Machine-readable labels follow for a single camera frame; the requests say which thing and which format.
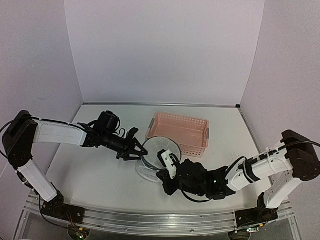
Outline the white mesh laundry bag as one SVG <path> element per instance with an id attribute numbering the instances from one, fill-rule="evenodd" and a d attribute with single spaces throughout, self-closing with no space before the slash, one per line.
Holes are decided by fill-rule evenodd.
<path id="1" fill-rule="evenodd" d="M 164 136 L 154 136 L 147 139 L 142 145 L 148 152 L 143 155 L 135 165 L 137 174 L 152 183 L 159 183 L 161 180 L 157 177 L 157 173 L 167 170 L 167 164 L 175 162 L 173 155 L 178 162 L 181 161 L 182 151 L 179 145 Z"/>

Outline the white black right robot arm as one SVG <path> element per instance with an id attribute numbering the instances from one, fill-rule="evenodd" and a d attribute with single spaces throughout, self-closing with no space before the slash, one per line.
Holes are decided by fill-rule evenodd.
<path id="1" fill-rule="evenodd" d="M 272 148 L 247 158 L 241 156 L 230 166 L 207 170 L 201 163 L 186 159 L 180 162 L 170 150 L 157 153 L 164 166 L 156 176 L 162 181 L 164 192 L 171 196 L 180 190 L 194 203 L 223 200 L 245 187 L 273 175 L 280 177 L 257 198 L 257 206 L 237 210 L 236 228 L 266 224 L 278 218 L 283 200 L 300 184 L 320 175 L 320 160 L 315 151 L 319 143 L 293 130 L 282 132 L 282 139 Z"/>

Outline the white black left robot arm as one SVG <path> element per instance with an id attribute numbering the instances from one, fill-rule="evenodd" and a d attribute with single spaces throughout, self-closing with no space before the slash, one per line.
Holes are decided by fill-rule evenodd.
<path id="1" fill-rule="evenodd" d="M 148 151 L 136 138 L 138 128 L 133 127 L 120 135 L 120 126 L 120 118 L 109 110 L 89 123 L 46 119 L 22 110 L 0 130 L 4 148 L 1 154 L 22 183 L 37 195 L 43 216 L 81 223 L 85 209 L 66 203 L 64 195 L 34 159 L 41 154 L 34 151 L 39 150 L 39 144 L 63 144 L 80 148 L 105 147 L 116 153 L 116 159 L 123 161 L 137 161 L 146 156 Z"/>

